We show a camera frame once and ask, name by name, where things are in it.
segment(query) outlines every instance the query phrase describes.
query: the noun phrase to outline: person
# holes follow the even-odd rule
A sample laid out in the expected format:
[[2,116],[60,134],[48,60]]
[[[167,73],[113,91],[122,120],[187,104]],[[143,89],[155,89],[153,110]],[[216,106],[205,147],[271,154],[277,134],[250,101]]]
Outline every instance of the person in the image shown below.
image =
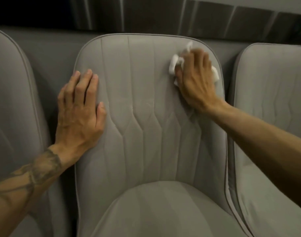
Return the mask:
[[[194,49],[183,57],[184,70],[177,66],[175,72],[184,99],[223,128],[280,191],[301,207],[301,139],[218,98],[208,53]],[[96,109],[98,76],[88,70],[79,79],[76,71],[58,95],[55,144],[0,182],[1,237],[10,235],[31,204],[103,133],[106,110],[102,102]]]

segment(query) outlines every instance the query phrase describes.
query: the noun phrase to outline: person's right hand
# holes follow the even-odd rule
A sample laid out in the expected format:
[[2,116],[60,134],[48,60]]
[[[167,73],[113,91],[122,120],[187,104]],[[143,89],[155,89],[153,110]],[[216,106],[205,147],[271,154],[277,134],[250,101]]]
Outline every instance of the person's right hand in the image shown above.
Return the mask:
[[55,144],[50,149],[66,167],[94,147],[105,126],[103,102],[96,107],[98,75],[89,69],[80,79],[76,71],[58,95],[58,125]]
[[180,65],[175,68],[181,94],[189,105],[206,112],[220,101],[215,93],[209,54],[202,49],[193,49],[181,56],[184,58],[184,69]]

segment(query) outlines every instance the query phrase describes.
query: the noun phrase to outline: person's left arm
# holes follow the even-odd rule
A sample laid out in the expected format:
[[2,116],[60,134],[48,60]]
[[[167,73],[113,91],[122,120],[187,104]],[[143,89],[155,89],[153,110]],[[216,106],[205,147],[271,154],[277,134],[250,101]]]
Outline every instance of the person's left arm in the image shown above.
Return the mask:
[[0,182],[0,237],[9,236],[42,193],[102,135],[106,111],[102,102],[96,108],[98,76],[88,70],[79,79],[76,71],[58,95],[55,144]]

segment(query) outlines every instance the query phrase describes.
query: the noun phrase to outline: cleaning wipe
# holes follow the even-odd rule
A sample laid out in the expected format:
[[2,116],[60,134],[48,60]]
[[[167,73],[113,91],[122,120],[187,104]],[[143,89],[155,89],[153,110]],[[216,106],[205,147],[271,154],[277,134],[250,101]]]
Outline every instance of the cleaning wipe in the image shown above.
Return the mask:
[[[186,46],[185,46],[185,50],[187,52],[190,52],[190,50],[192,49],[192,46],[193,46],[193,42],[190,41]],[[181,66],[181,69],[183,69],[183,64],[184,64],[184,58],[178,56],[177,54],[173,55],[172,58],[171,58],[171,61],[170,61],[170,65],[169,65],[169,74],[170,75],[173,75],[175,76],[175,67],[176,65],[180,65]],[[217,82],[220,78],[218,76],[218,72],[217,72],[217,69],[212,66],[212,73],[213,73],[213,81],[214,82]],[[177,80],[174,81],[174,84],[176,86],[178,86],[178,82]]]

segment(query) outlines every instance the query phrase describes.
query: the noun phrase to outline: forearm tattoo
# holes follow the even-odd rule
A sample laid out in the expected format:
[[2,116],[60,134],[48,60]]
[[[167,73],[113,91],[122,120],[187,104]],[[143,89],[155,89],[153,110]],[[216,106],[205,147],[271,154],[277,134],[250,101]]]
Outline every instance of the forearm tattoo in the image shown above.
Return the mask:
[[6,179],[0,182],[2,185],[3,182],[5,183],[6,181],[11,181],[12,178],[23,176],[26,173],[28,173],[29,177],[29,181],[24,185],[14,188],[7,188],[7,186],[2,187],[2,190],[0,190],[0,198],[3,199],[9,206],[11,206],[11,198],[8,195],[13,191],[26,190],[27,198],[25,204],[27,204],[33,195],[35,186],[42,185],[48,179],[56,175],[61,168],[62,165],[59,156],[47,149],[32,163],[22,166],[20,169],[12,172]]

